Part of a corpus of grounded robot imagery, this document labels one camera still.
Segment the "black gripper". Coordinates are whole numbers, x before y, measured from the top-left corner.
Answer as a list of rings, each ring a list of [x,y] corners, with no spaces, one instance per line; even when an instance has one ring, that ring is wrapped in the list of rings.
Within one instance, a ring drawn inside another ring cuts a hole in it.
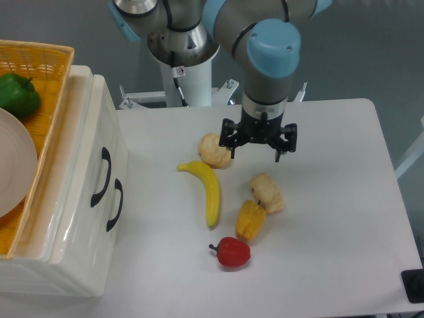
[[[262,112],[259,118],[254,118],[242,109],[239,123],[230,119],[223,119],[219,146],[231,152],[231,159],[235,158],[235,150],[246,143],[268,144],[275,153],[275,162],[279,162],[282,155],[295,152],[297,147],[297,125],[295,123],[281,127],[284,114],[269,119],[268,114]]]

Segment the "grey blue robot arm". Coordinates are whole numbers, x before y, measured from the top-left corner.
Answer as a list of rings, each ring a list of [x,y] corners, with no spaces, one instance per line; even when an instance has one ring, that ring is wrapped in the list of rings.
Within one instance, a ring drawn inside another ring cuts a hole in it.
[[[224,119],[219,144],[230,151],[267,144],[277,156],[294,152],[296,124],[282,124],[300,59],[298,25],[329,1],[110,1],[129,40],[145,37],[159,63],[168,107],[210,106],[218,95],[211,63],[226,50],[244,70],[241,118]]]

